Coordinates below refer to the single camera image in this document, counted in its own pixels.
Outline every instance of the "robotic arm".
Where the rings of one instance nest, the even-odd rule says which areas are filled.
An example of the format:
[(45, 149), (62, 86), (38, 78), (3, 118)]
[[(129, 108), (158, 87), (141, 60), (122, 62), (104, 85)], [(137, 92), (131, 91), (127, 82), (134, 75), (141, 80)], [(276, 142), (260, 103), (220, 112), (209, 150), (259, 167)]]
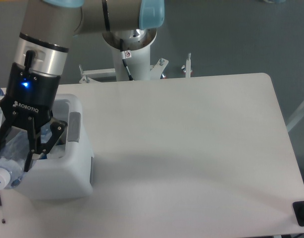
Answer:
[[(84, 32), (116, 32), (159, 27), (164, 0), (29, 0), (15, 60), (0, 107), (0, 149), (12, 126), (26, 130), (32, 160), (50, 152), (67, 123), (52, 116), (72, 36)], [(41, 143), (41, 127), (50, 122), (52, 136)]]

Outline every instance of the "gray floor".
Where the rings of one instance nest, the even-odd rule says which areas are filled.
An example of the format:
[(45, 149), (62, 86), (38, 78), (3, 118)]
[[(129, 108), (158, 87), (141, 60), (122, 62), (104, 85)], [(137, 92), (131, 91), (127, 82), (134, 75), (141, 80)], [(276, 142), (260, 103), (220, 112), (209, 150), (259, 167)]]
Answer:
[[(265, 72), (272, 78), (284, 119), (304, 100), (304, 0), (165, 0), (166, 18), (152, 46), (152, 63), (170, 60), (168, 77), (192, 53), (194, 76)], [(0, 2), (0, 86), (5, 87), (26, 2)], [(84, 70), (111, 68), (99, 33), (77, 36), (61, 83)], [(304, 120), (290, 133), (304, 174)]]

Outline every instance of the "white table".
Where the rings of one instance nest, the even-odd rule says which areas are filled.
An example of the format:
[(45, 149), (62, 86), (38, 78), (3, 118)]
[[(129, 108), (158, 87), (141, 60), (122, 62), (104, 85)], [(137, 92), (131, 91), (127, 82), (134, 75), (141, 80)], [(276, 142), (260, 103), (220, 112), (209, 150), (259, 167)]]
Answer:
[(3, 191), (0, 238), (242, 238), (304, 233), (304, 185), (266, 74), (61, 85), (95, 151), (94, 194)]

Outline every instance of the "blue led light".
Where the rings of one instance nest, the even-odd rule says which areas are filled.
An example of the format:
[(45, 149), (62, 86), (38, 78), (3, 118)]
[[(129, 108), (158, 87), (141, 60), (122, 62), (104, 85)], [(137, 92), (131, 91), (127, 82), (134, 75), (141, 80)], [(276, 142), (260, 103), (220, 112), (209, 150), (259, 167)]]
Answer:
[(24, 87), (26, 87), (26, 88), (29, 87), (29, 83), (27, 83), (27, 82), (22, 83), (22, 85), (23, 85)]

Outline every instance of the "light blue joint cap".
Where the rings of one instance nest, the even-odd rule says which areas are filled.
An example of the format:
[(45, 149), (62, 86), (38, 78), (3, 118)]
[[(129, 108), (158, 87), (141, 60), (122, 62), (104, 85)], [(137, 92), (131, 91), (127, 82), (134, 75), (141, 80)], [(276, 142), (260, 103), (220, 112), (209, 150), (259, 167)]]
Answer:
[(141, 30), (160, 27), (164, 22), (164, 0), (142, 0), (139, 28)]
[(84, 4), (84, 0), (43, 0), (49, 4), (68, 8), (81, 7)]

